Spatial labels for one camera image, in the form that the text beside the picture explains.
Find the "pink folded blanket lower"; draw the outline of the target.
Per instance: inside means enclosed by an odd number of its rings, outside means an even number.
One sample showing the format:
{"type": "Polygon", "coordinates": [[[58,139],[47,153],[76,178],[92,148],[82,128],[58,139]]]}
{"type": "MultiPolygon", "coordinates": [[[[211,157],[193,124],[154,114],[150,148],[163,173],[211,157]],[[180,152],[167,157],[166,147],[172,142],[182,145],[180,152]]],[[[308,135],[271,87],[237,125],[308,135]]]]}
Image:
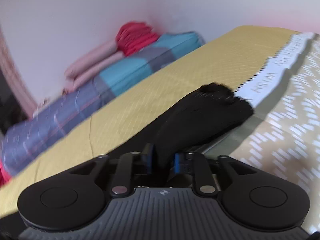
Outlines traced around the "pink folded blanket lower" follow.
{"type": "Polygon", "coordinates": [[[87,70],[83,70],[76,77],[68,77],[66,80],[66,85],[64,91],[66,93],[71,93],[78,89],[81,85],[84,85],[91,78],[95,77],[102,70],[106,69],[110,65],[116,63],[117,61],[124,58],[124,54],[121,51],[103,59],[102,61],[95,63],[93,66],[89,67],[87,70]]]}

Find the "dark window frame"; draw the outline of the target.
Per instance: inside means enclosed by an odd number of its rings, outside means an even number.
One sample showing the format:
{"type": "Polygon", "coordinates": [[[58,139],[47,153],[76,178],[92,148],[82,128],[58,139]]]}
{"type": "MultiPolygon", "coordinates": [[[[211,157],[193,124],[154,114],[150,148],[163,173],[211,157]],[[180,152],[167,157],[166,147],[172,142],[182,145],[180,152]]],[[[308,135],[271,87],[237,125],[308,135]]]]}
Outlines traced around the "dark window frame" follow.
{"type": "Polygon", "coordinates": [[[27,120],[2,72],[0,72],[0,128],[3,135],[15,124],[27,120]]]}

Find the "black knit pants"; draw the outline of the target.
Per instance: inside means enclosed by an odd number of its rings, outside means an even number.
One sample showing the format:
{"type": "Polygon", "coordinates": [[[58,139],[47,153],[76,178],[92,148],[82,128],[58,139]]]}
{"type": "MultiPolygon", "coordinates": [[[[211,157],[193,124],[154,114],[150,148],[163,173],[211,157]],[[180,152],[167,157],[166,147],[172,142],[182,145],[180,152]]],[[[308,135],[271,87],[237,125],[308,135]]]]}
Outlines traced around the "black knit pants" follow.
{"type": "Polygon", "coordinates": [[[201,147],[242,125],[254,113],[227,86],[210,83],[187,94],[152,122],[152,170],[169,169],[176,153],[201,147]]]}

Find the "yellow patterned bed sheet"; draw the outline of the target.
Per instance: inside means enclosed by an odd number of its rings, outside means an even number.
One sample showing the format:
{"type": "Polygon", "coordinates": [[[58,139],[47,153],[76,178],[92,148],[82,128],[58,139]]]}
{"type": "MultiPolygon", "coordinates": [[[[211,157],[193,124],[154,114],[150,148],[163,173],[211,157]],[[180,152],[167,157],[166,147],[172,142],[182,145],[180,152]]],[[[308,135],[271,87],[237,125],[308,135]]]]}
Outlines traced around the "yellow patterned bed sheet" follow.
{"type": "Polygon", "coordinates": [[[238,27],[1,187],[1,239],[319,239],[319,35],[238,27]]]}

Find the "pink folded blanket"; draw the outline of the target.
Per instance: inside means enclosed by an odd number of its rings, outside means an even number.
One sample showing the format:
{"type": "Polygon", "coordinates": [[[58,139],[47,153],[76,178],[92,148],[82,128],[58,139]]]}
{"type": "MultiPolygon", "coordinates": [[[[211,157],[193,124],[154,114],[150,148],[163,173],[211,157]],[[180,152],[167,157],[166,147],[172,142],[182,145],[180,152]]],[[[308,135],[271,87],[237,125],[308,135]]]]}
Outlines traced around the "pink folded blanket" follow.
{"type": "Polygon", "coordinates": [[[65,71],[65,77],[72,79],[117,52],[116,41],[105,42],[73,62],[65,71]]]}
{"type": "Polygon", "coordinates": [[[78,89],[81,85],[84,85],[91,78],[95,77],[102,70],[106,69],[110,65],[116,63],[117,61],[124,58],[124,54],[121,51],[103,59],[102,61],[95,63],[93,66],[89,67],[87,70],[83,70],[76,77],[68,77],[66,80],[66,85],[64,91],[66,93],[71,93],[78,89]]]}

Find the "pink bed blanket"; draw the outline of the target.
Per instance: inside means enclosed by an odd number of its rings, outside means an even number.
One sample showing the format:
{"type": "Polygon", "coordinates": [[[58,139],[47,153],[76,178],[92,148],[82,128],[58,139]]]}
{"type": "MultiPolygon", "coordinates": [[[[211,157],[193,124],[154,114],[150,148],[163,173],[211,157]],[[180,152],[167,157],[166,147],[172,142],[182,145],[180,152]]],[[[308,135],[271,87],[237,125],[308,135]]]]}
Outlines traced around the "pink bed blanket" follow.
{"type": "Polygon", "coordinates": [[[0,186],[5,185],[11,180],[10,174],[5,170],[4,165],[0,161],[0,186]]]}

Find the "pink folded blanket upper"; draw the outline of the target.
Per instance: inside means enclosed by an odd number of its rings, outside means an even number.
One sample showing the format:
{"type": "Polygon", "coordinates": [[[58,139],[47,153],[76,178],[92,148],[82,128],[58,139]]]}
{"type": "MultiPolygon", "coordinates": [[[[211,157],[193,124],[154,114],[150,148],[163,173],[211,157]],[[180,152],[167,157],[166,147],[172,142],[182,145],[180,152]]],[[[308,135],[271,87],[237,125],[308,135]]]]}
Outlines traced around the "pink folded blanket upper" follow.
{"type": "Polygon", "coordinates": [[[73,62],[65,71],[65,77],[72,79],[117,52],[116,41],[105,42],[73,62]]]}

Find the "blue plaid folded quilt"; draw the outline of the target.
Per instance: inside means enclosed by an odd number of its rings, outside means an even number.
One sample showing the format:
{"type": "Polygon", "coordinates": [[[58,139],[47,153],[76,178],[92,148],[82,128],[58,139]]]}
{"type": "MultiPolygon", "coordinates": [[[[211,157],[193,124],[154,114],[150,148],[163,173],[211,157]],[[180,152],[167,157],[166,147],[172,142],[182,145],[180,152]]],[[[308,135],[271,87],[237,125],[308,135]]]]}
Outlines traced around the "blue plaid folded quilt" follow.
{"type": "Polygon", "coordinates": [[[1,162],[11,178],[94,112],[140,81],[200,48],[195,33],[163,34],[141,51],[110,65],[31,120],[12,126],[2,140],[1,162]]]}

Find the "red folded blanket stack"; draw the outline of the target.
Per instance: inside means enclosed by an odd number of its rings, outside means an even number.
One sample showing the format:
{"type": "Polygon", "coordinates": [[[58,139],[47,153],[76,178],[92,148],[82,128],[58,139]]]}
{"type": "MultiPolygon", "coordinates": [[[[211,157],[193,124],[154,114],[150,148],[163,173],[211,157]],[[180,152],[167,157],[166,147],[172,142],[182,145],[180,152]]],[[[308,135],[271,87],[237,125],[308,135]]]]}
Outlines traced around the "red folded blanket stack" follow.
{"type": "Polygon", "coordinates": [[[145,22],[132,21],[121,26],[116,35],[116,43],[118,50],[125,56],[129,56],[156,42],[159,38],[160,35],[153,31],[153,27],[145,22]]]}

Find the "pink curtain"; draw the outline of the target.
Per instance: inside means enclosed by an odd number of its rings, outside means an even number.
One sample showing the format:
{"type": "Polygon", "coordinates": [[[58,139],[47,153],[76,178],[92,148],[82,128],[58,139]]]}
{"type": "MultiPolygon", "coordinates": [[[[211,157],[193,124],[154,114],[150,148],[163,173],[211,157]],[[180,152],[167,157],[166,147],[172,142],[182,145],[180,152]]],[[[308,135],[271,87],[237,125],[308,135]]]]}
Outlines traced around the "pink curtain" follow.
{"type": "Polygon", "coordinates": [[[37,109],[37,103],[26,87],[18,71],[1,30],[1,71],[12,93],[29,119],[37,109]]]}

